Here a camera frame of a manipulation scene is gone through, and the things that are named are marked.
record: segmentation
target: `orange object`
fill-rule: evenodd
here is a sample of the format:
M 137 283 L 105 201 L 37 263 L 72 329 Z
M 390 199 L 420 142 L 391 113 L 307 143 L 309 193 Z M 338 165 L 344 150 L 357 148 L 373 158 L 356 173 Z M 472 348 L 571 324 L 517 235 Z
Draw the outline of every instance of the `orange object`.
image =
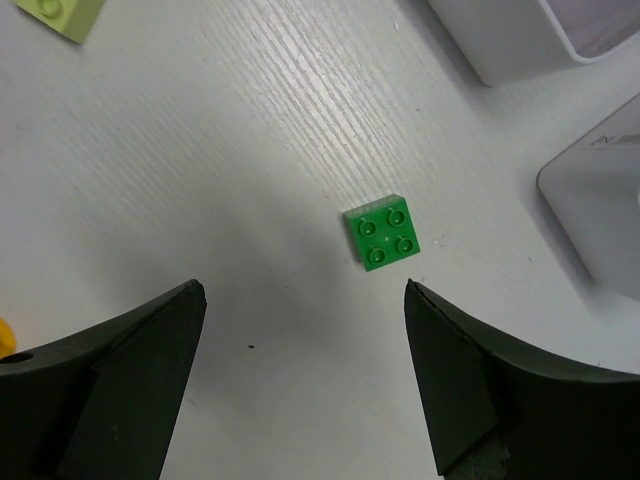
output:
M 16 350 L 16 336 L 7 322 L 0 318 L 0 358 L 11 355 Z

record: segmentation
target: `green block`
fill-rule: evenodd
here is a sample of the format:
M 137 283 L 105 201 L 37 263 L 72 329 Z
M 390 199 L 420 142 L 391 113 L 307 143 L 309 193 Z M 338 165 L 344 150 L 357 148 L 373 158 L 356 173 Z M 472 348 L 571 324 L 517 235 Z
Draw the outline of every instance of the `green block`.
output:
M 344 219 L 367 272 L 420 252 L 407 202 L 399 195 L 349 210 Z
M 76 43 L 84 43 L 105 0 L 13 0 L 24 11 Z

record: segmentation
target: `yellow object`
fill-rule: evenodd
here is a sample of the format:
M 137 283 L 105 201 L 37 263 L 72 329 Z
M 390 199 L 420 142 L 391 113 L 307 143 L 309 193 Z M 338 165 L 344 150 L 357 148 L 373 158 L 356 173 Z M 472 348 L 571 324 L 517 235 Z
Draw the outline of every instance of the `yellow object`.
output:
M 11 355 L 16 350 L 16 336 L 11 327 L 0 318 L 0 358 Z
M 13 0 L 27 13 L 76 43 L 84 43 L 105 0 Z

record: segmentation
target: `white table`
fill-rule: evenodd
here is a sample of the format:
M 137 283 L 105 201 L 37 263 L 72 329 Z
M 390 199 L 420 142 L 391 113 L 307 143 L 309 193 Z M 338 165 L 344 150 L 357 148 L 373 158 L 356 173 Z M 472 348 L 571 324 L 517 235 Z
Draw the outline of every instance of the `white table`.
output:
M 419 0 L 109 0 L 83 48 L 0 2 L 0 315 L 30 348 L 198 278 L 163 479 L 436 478 L 407 278 L 640 371 L 535 190 L 639 78 L 635 45 L 488 89 Z M 423 253 L 365 273 L 340 214 L 391 192 Z

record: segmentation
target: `white plastic bin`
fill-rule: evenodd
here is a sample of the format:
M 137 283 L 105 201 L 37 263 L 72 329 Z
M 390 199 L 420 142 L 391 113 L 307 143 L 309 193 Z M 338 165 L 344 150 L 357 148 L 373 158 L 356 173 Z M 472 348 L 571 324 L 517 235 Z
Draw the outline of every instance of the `white plastic bin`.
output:
M 545 166 L 538 186 L 593 278 L 640 300 L 640 96 Z
M 640 33 L 640 0 L 429 0 L 487 85 L 613 54 Z

